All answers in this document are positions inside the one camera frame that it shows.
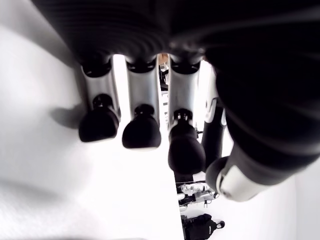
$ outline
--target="robotic hand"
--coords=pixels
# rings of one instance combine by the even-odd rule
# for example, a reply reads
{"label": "robotic hand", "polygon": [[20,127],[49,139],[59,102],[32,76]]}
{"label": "robotic hand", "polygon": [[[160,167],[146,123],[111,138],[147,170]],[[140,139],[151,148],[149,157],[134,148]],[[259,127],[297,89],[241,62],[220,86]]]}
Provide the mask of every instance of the robotic hand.
{"label": "robotic hand", "polygon": [[[169,53],[168,162],[235,201],[320,156],[319,3],[313,0],[33,0],[82,65],[83,142],[114,138],[121,111],[112,55],[126,56],[131,122],[123,146],[160,145],[158,64]],[[200,60],[214,67],[202,144],[193,128]],[[234,147],[221,158],[228,126]]]}

